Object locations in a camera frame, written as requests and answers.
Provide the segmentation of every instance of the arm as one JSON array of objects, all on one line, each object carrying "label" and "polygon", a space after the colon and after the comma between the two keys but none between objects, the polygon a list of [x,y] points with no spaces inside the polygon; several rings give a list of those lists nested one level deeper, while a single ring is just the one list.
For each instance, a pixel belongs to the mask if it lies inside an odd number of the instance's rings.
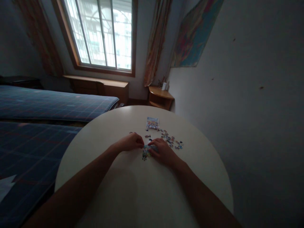
[{"label": "arm", "polygon": [[149,145],[158,148],[158,153],[149,150],[152,156],[173,170],[201,227],[241,227],[224,204],[163,139],[155,139]]},{"label": "arm", "polygon": [[143,146],[142,137],[136,133],[111,145],[58,189],[23,227],[74,227],[117,155]]}]

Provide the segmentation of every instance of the plaid blanket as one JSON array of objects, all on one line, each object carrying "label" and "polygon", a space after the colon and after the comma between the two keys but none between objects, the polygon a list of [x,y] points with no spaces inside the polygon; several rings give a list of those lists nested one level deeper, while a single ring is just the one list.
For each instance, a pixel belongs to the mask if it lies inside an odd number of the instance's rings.
[{"label": "plaid blanket", "polygon": [[0,85],[0,118],[90,122],[109,111],[118,100],[117,97]]},{"label": "plaid blanket", "polygon": [[0,227],[18,227],[55,183],[61,158],[82,128],[0,122],[0,179],[16,175],[0,203]]}]

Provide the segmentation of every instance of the hand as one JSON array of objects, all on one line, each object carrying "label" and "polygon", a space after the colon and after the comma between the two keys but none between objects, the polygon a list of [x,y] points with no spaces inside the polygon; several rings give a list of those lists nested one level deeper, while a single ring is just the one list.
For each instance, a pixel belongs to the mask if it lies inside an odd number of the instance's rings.
[{"label": "hand", "polygon": [[164,165],[170,168],[174,168],[176,165],[183,162],[183,160],[176,155],[176,153],[169,147],[169,145],[162,138],[154,139],[148,145],[157,146],[158,153],[155,152],[153,149],[149,149],[149,152],[156,160],[158,160],[159,162],[163,163]]},{"label": "hand", "polygon": [[140,135],[135,132],[128,134],[113,144],[120,152],[143,148],[145,145]]}]

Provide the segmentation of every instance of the window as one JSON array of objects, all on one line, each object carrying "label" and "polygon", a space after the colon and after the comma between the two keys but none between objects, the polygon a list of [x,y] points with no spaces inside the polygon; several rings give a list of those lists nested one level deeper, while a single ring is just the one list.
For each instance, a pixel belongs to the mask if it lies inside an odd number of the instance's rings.
[{"label": "window", "polygon": [[137,0],[53,0],[75,69],[135,76]]}]

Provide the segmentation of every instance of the wooden cabinet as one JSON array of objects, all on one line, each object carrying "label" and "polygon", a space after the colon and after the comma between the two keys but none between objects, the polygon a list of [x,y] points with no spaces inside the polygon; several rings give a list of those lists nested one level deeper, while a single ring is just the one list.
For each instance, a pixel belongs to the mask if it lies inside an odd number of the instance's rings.
[{"label": "wooden cabinet", "polygon": [[155,86],[149,86],[149,105],[170,110],[174,97],[168,92]]},{"label": "wooden cabinet", "polygon": [[125,105],[128,102],[128,82],[71,75],[64,75],[64,77],[70,80],[75,93],[118,97],[119,103],[124,103]]},{"label": "wooden cabinet", "polygon": [[43,86],[38,78],[28,76],[11,76],[0,78],[0,85],[13,85],[31,89],[43,89]]}]

